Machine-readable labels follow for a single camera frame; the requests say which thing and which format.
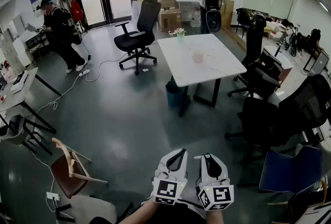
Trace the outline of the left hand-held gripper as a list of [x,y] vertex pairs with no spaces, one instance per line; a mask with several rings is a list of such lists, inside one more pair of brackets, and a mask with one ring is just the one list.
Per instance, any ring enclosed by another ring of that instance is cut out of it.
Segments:
[[160,204],[174,205],[187,184],[188,152],[181,148],[163,156],[152,179],[151,199]]

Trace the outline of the pale pink cup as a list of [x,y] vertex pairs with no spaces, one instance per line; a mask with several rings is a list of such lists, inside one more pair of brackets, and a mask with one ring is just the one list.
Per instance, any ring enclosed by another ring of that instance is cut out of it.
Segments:
[[200,50],[195,50],[194,53],[192,54],[192,60],[195,63],[202,63],[203,62],[203,56],[204,53]]

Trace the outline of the person's dark clothing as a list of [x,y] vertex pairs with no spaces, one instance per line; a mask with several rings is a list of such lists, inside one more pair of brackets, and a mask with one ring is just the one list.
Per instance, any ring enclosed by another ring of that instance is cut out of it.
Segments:
[[206,224],[206,220],[189,209],[186,204],[165,205],[160,203],[148,224]]

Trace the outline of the teal waste bin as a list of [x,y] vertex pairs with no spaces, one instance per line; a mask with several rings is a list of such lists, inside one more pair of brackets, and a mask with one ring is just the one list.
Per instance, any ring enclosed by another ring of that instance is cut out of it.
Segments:
[[169,81],[165,85],[165,87],[166,87],[168,106],[171,108],[181,106],[186,96],[186,87],[177,86],[174,80]]

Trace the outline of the blue chair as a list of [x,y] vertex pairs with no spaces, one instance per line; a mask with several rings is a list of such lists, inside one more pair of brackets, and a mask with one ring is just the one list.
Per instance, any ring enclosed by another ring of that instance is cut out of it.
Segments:
[[323,152],[303,146],[294,157],[269,151],[264,160],[259,188],[273,192],[300,193],[322,178]]

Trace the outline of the black mesh office chair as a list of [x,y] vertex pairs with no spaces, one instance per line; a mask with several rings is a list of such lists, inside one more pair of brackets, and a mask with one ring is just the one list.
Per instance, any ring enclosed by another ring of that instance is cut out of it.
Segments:
[[242,164],[264,158],[274,147],[285,146],[289,139],[303,131],[323,125],[331,115],[331,86],[321,74],[308,76],[303,83],[278,105],[247,97],[238,116],[242,131],[226,133],[225,138],[243,138],[261,154],[248,154]]

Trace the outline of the wooden chair brown seat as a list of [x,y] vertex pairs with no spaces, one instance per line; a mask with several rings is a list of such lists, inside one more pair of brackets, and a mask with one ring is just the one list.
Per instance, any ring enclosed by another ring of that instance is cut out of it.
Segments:
[[65,145],[57,138],[52,138],[55,146],[63,155],[51,165],[51,172],[64,195],[70,199],[77,195],[89,182],[108,184],[108,181],[93,178],[86,170],[81,159],[92,160]]

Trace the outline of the white marble table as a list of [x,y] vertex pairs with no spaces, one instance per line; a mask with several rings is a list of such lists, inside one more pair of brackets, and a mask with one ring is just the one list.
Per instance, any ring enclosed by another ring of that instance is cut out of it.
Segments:
[[[158,44],[170,69],[172,79],[177,86],[186,87],[186,96],[179,108],[178,116],[180,117],[184,115],[191,99],[214,108],[221,80],[247,71],[235,55],[213,34],[185,36],[183,42],[178,42],[174,37],[164,38],[159,39]],[[195,50],[204,53],[202,63],[195,63],[192,60]],[[209,81],[215,82],[211,100],[207,100],[197,93],[192,97],[187,94],[190,86]]]

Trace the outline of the green vase with pale flowers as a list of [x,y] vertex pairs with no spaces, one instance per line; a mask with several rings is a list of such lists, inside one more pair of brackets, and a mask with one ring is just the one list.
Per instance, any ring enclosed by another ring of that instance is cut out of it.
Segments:
[[177,28],[174,31],[168,31],[168,33],[171,37],[176,38],[178,42],[183,42],[186,31],[183,28]]

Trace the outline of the large cardboard box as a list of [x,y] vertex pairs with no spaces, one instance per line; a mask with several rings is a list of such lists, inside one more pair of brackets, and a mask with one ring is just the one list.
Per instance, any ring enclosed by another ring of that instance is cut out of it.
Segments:
[[182,13],[179,9],[160,11],[158,27],[162,32],[174,31],[182,26]]

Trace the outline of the clear water jug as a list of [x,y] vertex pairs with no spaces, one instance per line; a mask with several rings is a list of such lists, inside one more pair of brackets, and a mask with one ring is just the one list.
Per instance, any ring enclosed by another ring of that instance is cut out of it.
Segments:
[[191,27],[200,27],[201,26],[200,13],[198,11],[195,11],[191,14],[190,26]]

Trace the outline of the black visitor chair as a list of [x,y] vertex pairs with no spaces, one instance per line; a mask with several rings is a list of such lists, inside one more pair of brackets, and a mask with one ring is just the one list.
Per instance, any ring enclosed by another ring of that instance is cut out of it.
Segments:
[[239,28],[243,29],[242,37],[244,37],[245,31],[247,31],[253,24],[253,10],[248,8],[237,8],[237,26],[236,32]]

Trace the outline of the small cardboard box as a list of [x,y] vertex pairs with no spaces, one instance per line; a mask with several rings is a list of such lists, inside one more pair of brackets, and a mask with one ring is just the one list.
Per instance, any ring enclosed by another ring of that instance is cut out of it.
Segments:
[[172,10],[178,8],[178,3],[176,0],[158,0],[161,4],[161,10]]

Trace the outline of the white flat box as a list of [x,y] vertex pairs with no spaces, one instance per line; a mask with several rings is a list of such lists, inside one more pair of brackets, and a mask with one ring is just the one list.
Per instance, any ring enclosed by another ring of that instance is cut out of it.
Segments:
[[24,86],[24,83],[25,83],[27,77],[28,77],[28,71],[27,71],[27,70],[25,70],[24,72],[20,73],[20,74],[16,77],[16,79],[14,80],[13,85],[12,85],[10,91],[11,91],[13,94],[15,94],[15,93],[21,91],[22,88],[23,88],[23,86]]

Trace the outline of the white storage shelf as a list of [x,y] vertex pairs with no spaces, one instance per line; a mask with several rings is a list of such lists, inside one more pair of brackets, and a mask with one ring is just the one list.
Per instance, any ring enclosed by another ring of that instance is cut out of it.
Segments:
[[48,46],[49,41],[44,33],[30,24],[24,25],[21,16],[14,17],[0,34],[4,75],[13,78],[28,67],[36,66],[35,60]]

